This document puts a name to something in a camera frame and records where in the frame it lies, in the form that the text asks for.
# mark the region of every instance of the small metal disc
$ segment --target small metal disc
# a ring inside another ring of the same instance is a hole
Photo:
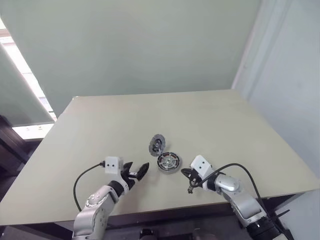
[[[160,156],[166,147],[165,137],[161,134],[156,134],[153,136],[149,143],[149,152],[152,156]]]
[[[173,152],[165,152],[158,157],[158,168],[164,174],[173,174],[178,171],[181,161]]]

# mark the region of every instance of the table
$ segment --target table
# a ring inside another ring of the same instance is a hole
[[[166,151],[187,168],[196,155],[213,167],[240,163],[251,172],[262,197],[319,188],[303,160],[235,90],[74,97],[27,162],[0,203],[0,225],[70,221],[78,213],[73,184],[85,169],[106,156],[149,162],[144,179],[122,197],[113,215],[154,212],[225,203],[218,194],[195,189],[180,173],[165,175],[148,151],[155,134]],[[225,173],[241,179],[255,196],[243,170]],[[90,193],[108,183],[103,168],[85,174],[77,185],[83,206]]]

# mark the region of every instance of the metal disc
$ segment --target metal disc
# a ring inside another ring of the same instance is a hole
[[[173,174],[180,167],[180,159],[173,152],[165,152],[158,157],[158,168],[164,174]]]
[[[165,137],[161,134],[156,134],[153,136],[149,143],[149,152],[152,156],[160,156],[166,147]]]

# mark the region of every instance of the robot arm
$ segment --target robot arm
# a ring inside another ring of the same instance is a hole
[[[191,169],[184,168],[181,172],[194,185],[214,172],[212,165],[201,155],[195,157],[190,165]],[[222,195],[254,240],[286,240],[279,232],[273,221],[268,217],[264,208],[243,188],[241,182],[231,176],[219,172],[201,186],[205,191],[213,191]],[[192,194],[193,187],[188,188]]]
[[[120,157],[110,156],[105,160],[105,173],[111,175],[108,185],[91,194],[84,209],[76,216],[73,224],[73,240],[101,240],[105,234],[108,217],[121,195],[125,195],[140,181],[149,169],[143,164],[138,172],[129,172],[132,162],[123,164]]]

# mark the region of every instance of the beige tabletop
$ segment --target beige tabletop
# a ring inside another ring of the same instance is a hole
[[[234,90],[75,97],[0,203],[0,225],[73,220],[75,179],[106,156],[133,161],[132,170],[150,163],[113,215],[225,202],[201,188],[188,194],[189,182],[180,172],[161,173],[148,150],[155,134],[164,135],[165,150],[177,153],[183,168],[199,154],[216,168],[243,164],[262,197],[319,188],[301,158]],[[243,170],[224,172],[255,196]],[[77,186],[80,205],[107,183],[101,167],[84,175]]]

